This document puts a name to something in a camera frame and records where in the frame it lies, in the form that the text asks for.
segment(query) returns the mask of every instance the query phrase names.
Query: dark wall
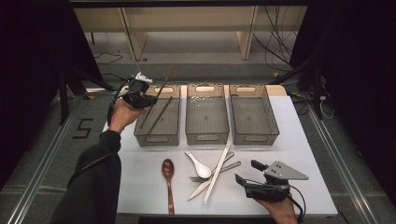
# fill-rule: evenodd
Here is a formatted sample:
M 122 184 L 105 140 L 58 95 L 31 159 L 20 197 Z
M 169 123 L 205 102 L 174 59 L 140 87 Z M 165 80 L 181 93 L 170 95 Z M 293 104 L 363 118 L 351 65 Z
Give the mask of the dark wall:
M 336 24 L 339 31 L 326 43 L 333 47 L 323 51 L 318 67 L 327 79 L 326 89 L 337 116 L 396 205 L 396 182 L 392 179 L 396 161 L 396 2 L 345 2 L 353 5 L 344 21 Z M 331 17 L 320 7 L 305 17 L 304 32 L 299 34 L 299 38 L 304 38 L 296 42 L 296 64 L 312 52 L 298 49 L 315 43 L 318 33 L 310 34 L 314 30 L 309 27 L 325 25 L 319 22 L 326 21 L 322 15 Z
M 101 76 L 74 11 L 67 5 L 0 0 L 0 34 L 2 188 L 43 125 L 61 71 L 75 66 L 93 77 Z

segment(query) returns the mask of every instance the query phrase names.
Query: wooden chopstick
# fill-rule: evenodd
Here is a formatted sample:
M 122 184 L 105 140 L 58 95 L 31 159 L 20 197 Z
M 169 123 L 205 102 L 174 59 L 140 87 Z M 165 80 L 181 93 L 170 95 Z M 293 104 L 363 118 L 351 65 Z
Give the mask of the wooden chopstick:
M 157 124 L 158 120 L 160 119 L 160 117 L 163 115 L 163 112 L 165 111 L 166 107 L 169 106 L 169 103 L 171 103 L 172 101 L 172 96 L 169 98 L 168 102 L 166 102 L 166 105 L 163 107 L 163 110 L 161 111 L 160 115 L 155 119 L 154 123 L 152 124 L 151 128 L 148 130 L 148 134 L 151 133 L 152 129 L 154 128 L 154 126 Z
M 174 72 L 174 70 L 175 70 L 175 66 L 173 65 L 173 66 L 172 66 L 172 69 L 169 71 L 168 75 L 167 75 L 166 78 L 165 78 L 165 81 L 163 82 L 163 84 L 161 85 L 160 90 L 159 90 L 158 93 L 157 93 L 157 99 L 158 99 L 158 97 L 160 96 L 161 92 L 163 91 L 163 87 L 165 86 L 166 82 L 168 81 L 168 78 L 172 75 L 172 73 Z M 145 124 L 146 120 L 148 119 L 149 113 L 151 112 L 152 107 L 154 107 L 154 105 L 152 105 L 152 106 L 149 108 L 148 113 L 147 113 L 147 115 L 145 116 L 145 119 L 143 119 L 142 124 L 140 124 L 139 129 L 142 129 L 143 125 Z

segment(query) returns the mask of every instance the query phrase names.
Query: silver knife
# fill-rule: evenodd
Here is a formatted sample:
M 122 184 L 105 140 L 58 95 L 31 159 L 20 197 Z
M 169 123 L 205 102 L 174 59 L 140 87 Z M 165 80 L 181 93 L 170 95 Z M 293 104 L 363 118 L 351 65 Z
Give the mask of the silver knife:
M 241 161 L 236 161 L 233 164 L 230 164 L 228 166 L 222 167 L 219 172 L 221 173 L 221 172 L 224 172 L 224 171 L 228 171 L 228 170 L 230 170 L 230 169 L 232 169 L 232 168 L 234 168 L 234 167 L 236 167 L 236 166 L 238 166 L 240 164 L 241 164 Z M 189 199 L 187 199 L 187 201 L 195 198 L 195 196 L 200 194 L 204 189 L 206 189 L 210 185 L 210 182 L 212 182 L 212 176 L 208 180 L 206 180 L 204 183 L 200 184 L 198 186 L 198 188 L 190 195 L 190 197 L 189 197 Z

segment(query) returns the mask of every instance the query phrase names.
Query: utensil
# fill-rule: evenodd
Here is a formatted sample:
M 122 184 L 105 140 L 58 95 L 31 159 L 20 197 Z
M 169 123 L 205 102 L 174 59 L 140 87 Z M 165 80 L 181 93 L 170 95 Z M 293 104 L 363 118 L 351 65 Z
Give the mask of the utensil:
M 216 183 L 216 179 L 218 178 L 218 175 L 219 175 L 219 172 L 220 172 L 220 169 L 221 169 L 221 165 L 224 163 L 224 159 L 225 159 L 225 157 L 226 157 L 226 155 L 228 153 L 228 150 L 230 149 L 230 146 L 231 146 L 231 142 L 229 141 L 229 142 L 227 142 L 227 145 L 225 146 L 224 151 L 223 151 L 223 153 L 222 153 L 222 155 L 220 157 L 218 167 L 216 168 L 216 172 L 213 174 L 213 176 L 211 178 L 209 189 L 207 190 L 206 195 L 204 197 L 204 203 L 207 202 L 207 199 L 209 198 L 210 192 L 212 191 L 213 186 Z
M 201 164 L 197 159 L 195 159 L 190 151 L 185 151 L 185 153 L 194 162 L 195 170 L 197 171 L 198 176 L 202 178 L 208 178 L 212 175 L 212 171 L 207 166 Z
M 230 170 L 230 169 L 232 169 L 232 168 L 234 168 L 234 167 L 236 167 L 236 166 L 238 166 L 240 164 L 241 164 L 241 161 L 237 161 L 237 162 L 234 162 L 233 164 L 230 164 L 230 165 L 228 165 L 226 167 L 222 167 L 221 170 L 220 170 L 220 173 L 222 173 L 224 171 L 228 171 L 228 170 Z M 190 195 L 190 197 L 189 197 L 189 199 L 187 199 L 187 201 L 195 198 L 195 196 L 200 194 L 204 189 L 206 189 L 210 185 L 211 181 L 212 181 L 212 178 L 210 177 L 206 181 L 202 182 L 198 186 L 198 188 Z
M 225 159 L 224 159 L 224 162 L 226 162 L 227 160 L 229 160 L 231 157 L 233 157 L 233 155 L 235 155 L 235 153 L 234 152 L 232 152 L 232 151 L 229 151 L 228 153 L 227 153 L 227 156 L 225 156 Z M 217 168 L 217 166 L 215 167 L 215 169 L 213 169 L 212 170 L 212 175 L 216 172 L 216 168 Z M 203 183 L 203 182 L 205 182 L 206 180 L 208 180 L 210 177 L 208 177 L 208 178 L 202 178 L 202 177 L 200 177 L 200 176 L 191 176 L 190 177 L 190 180 L 192 181 L 192 182 L 199 182 L 199 183 Z
M 171 160 L 166 159 L 163 161 L 163 176 L 165 176 L 166 181 L 168 182 L 168 209 L 169 216 L 175 214 L 175 207 L 173 202 L 172 188 L 171 188 L 171 179 L 175 172 L 175 166 Z

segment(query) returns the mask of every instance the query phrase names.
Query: white table surface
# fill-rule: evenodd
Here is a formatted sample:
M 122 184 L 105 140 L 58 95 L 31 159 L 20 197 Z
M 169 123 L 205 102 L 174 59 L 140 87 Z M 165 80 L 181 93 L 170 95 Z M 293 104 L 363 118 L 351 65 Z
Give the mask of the white table surface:
M 227 107 L 230 110 L 228 86 L 224 86 Z M 246 197 L 243 187 L 235 182 L 234 174 L 246 179 L 264 182 L 263 173 L 250 166 L 251 160 L 271 165 L 282 161 L 290 167 L 309 176 L 308 180 L 290 180 L 303 195 L 306 202 L 306 216 L 332 217 L 337 214 L 331 195 L 320 174 L 317 162 L 308 145 L 304 130 L 297 117 L 289 96 L 270 96 L 280 135 L 270 147 L 245 147 L 231 145 L 235 155 L 225 164 L 241 161 L 242 164 L 221 173 L 214 188 L 204 203 L 207 189 L 194 199 L 187 201 L 198 183 L 190 181 L 197 176 L 186 150 L 214 169 L 225 145 L 189 146 L 185 134 L 187 87 L 181 88 L 181 109 L 179 146 L 140 147 L 134 137 L 134 124 L 121 135 L 120 159 L 122 164 L 118 213 L 137 216 L 168 216 L 167 185 L 161 166 L 165 159 L 172 160 L 175 174 L 172 191 L 175 202 L 175 216 L 181 217 L 262 217 L 268 212 L 254 200 Z M 299 193 L 292 189 L 293 198 L 303 206 Z

